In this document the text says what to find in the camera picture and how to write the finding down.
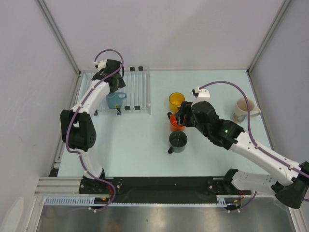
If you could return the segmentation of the orange cup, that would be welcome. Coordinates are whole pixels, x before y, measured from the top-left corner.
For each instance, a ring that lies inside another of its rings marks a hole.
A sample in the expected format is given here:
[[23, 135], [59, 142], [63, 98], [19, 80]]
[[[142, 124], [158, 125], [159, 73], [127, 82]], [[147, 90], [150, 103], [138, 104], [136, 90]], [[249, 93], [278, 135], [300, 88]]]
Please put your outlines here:
[[184, 131], [185, 126], [177, 124], [177, 120], [174, 113], [168, 112], [167, 115], [169, 118], [169, 127], [171, 131]]

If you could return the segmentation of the yellow mug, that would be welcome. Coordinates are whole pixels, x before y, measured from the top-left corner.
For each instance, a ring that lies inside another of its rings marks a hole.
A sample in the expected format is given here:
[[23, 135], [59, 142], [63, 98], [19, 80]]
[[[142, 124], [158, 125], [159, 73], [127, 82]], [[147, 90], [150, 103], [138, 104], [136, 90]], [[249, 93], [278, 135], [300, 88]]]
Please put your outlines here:
[[170, 94], [169, 96], [169, 109], [175, 113], [179, 110], [181, 103], [185, 101], [185, 96], [179, 92]]

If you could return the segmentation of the light blue mug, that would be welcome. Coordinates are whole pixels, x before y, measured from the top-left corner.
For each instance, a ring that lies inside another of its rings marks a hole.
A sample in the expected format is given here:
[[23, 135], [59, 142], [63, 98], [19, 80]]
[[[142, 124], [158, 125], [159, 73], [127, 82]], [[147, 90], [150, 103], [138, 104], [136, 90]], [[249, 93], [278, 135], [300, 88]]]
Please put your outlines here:
[[122, 108], [123, 100], [127, 98], [124, 92], [114, 92], [106, 96], [107, 106], [110, 109]]

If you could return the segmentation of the grey mug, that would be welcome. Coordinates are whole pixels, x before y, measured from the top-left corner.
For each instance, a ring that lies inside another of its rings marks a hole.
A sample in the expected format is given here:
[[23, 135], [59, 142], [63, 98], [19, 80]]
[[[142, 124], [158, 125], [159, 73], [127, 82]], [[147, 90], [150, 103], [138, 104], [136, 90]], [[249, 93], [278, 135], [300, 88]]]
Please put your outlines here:
[[187, 144], [188, 138], [183, 131], [174, 131], [169, 136], [170, 148], [168, 153], [180, 153], [183, 152]]

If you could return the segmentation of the beige patterned ceramic mug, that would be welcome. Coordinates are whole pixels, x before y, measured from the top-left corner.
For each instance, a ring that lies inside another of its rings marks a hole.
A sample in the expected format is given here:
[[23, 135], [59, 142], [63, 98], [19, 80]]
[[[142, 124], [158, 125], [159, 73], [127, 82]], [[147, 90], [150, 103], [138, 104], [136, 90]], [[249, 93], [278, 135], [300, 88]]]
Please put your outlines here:
[[248, 104], [244, 98], [240, 98], [237, 100], [234, 110], [231, 114], [231, 120], [235, 123], [242, 123], [247, 118], [252, 118], [259, 116], [261, 114], [261, 110], [255, 106], [253, 100], [248, 99]]

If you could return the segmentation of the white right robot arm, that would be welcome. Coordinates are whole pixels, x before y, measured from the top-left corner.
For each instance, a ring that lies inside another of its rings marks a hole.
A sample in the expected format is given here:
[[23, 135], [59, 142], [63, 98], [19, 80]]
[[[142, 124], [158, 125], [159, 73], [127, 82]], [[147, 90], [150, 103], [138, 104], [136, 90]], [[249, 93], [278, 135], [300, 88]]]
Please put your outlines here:
[[309, 163], [298, 163], [263, 146], [238, 124], [220, 119], [207, 101], [184, 101], [175, 114], [177, 123], [196, 128], [211, 143], [249, 159], [265, 171], [247, 174], [230, 169], [225, 174], [223, 189], [228, 194], [251, 190], [275, 196], [285, 206], [300, 208], [309, 189]]

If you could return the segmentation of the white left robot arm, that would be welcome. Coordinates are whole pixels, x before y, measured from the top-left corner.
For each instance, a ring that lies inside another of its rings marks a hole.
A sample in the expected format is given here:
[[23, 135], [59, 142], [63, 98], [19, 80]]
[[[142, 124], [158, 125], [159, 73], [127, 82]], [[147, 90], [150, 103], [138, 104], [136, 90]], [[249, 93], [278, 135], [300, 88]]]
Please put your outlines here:
[[101, 178], [103, 168], [90, 153], [97, 138], [92, 117], [108, 94], [126, 85], [122, 62], [105, 59], [95, 61], [95, 67], [98, 71], [92, 77], [90, 87], [70, 110], [61, 112], [60, 123], [67, 151], [78, 156], [84, 169], [84, 177], [91, 179], [90, 188], [96, 193], [102, 193], [107, 187], [106, 180]]

